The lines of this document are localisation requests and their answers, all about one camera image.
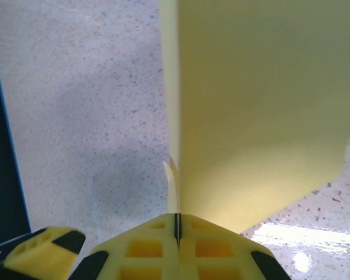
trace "black stripe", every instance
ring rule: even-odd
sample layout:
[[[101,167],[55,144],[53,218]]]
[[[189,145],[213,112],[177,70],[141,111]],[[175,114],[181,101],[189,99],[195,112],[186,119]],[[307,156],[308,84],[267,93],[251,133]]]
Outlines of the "black stripe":
[[[85,257],[68,280],[96,280],[109,253],[98,251]]]
[[[266,280],[291,280],[274,257],[259,251],[251,252],[251,256]]]
[[[177,246],[180,247],[180,239],[181,239],[181,214],[175,213],[174,215],[174,236],[176,238]]]
[[[73,230],[53,240],[52,243],[79,254],[85,240],[86,236],[83,233]]]

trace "black rubber pad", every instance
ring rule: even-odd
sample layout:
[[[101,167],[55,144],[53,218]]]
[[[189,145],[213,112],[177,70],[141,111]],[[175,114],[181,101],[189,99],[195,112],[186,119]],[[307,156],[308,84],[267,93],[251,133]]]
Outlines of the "black rubber pad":
[[[75,254],[79,254],[85,240],[86,236],[83,233],[73,230],[53,240],[52,243],[59,245]]]
[[[251,256],[266,280],[291,280],[274,257],[259,251],[251,252]]]
[[[69,280],[96,280],[108,256],[108,252],[98,251],[85,257]]]

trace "dark blue panel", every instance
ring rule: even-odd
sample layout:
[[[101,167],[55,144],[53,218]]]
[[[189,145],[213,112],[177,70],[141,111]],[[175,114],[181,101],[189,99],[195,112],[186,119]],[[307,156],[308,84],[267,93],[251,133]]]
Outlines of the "dark blue panel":
[[[0,86],[0,243],[30,232]]]

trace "yellow plastic part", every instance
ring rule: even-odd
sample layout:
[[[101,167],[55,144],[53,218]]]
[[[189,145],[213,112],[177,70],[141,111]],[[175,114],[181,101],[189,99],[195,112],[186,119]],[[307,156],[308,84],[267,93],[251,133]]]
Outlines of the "yellow plastic part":
[[[67,279],[78,254],[53,240],[75,229],[48,227],[44,232],[16,246],[5,258],[3,267],[39,280]]]
[[[182,215],[180,250],[174,214],[164,214],[97,247],[107,251],[97,280],[265,280],[251,252],[262,245],[192,215]]]
[[[174,215],[165,214],[97,247],[109,257],[97,280],[178,280]]]
[[[341,174],[350,0],[160,0],[180,210],[241,232]]]
[[[179,279],[265,280],[250,253],[273,257],[269,249],[196,216],[182,215],[181,221]]]

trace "terrazzo floor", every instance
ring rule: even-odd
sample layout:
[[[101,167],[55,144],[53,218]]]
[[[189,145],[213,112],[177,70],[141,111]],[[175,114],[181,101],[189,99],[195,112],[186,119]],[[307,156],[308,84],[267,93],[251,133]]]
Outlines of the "terrazzo floor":
[[[34,230],[81,229],[85,256],[166,212],[162,73],[157,0],[0,0],[0,76]],[[293,279],[350,279],[350,139],[340,178],[243,234]]]

